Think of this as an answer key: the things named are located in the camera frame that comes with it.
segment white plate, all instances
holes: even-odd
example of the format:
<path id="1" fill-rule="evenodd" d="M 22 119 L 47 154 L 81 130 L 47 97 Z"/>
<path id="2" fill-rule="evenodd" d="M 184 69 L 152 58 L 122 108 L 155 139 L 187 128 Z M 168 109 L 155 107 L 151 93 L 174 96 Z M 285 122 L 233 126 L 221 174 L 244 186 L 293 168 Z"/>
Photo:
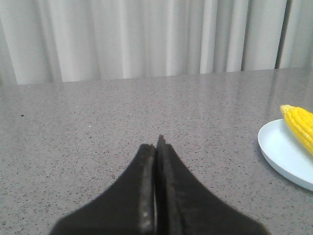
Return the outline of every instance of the white plate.
<path id="1" fill-rule="evenodd" d="M 258 140 L 265 159 L 275 170 L 297 185 L 313 191 L 313 156 L 283 119 L 264 125 Z"/>

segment white curtain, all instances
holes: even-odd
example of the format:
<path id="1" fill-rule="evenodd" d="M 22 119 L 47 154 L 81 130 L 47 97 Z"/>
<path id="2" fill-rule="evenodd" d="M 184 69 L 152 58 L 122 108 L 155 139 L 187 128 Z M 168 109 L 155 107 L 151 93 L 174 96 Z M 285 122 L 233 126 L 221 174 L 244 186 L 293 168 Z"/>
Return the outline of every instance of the white curtain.
<path id="1" fill-rule="evenodd" d="M 312 0 L 0 0 L 0 81 L 313 65 Z"/>

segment corn on the cob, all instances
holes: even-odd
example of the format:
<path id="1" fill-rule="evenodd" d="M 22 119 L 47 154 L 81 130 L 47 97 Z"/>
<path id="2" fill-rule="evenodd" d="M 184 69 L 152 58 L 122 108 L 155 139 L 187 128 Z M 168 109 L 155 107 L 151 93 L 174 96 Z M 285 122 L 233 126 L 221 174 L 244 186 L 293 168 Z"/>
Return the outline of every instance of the corn on the cob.
<path id="1" fill-rule="evenodd" d="M 282 105 L 280 110 L 287 126 L 303 146 L 313 154 L 313 113 L 291 105 Z"/>

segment table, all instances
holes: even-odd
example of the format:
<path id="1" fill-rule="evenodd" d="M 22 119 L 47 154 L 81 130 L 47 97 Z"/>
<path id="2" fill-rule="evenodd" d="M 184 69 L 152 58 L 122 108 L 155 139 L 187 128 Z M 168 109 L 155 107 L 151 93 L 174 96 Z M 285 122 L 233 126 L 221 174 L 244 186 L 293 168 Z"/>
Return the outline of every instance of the table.
<path id="1" fill-rule="evenodd" d="M 265 161 L 279 106 L 313 110 L 313 70 L 282 69 L 0 88 L 0 234 L 47 234 L 163 134 L 212 193 L 273 235 L 313 233 L 313 192 Z"/>

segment speckled granite countertop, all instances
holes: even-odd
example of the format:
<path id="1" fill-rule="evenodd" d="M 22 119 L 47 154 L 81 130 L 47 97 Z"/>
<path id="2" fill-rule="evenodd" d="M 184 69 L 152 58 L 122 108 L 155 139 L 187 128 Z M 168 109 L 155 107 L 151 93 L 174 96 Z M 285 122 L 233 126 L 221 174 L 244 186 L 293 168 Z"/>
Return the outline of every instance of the speckled granite countertop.
<path id="1" fill-rule="evenodd" d="M 45 235 L 159 134 L 214 194 L 273 235 L 313 234 L 313 192 L 263 158 L 279 106 L 313 109 L 313 70 L 0 88 L 0 234 Z"/>

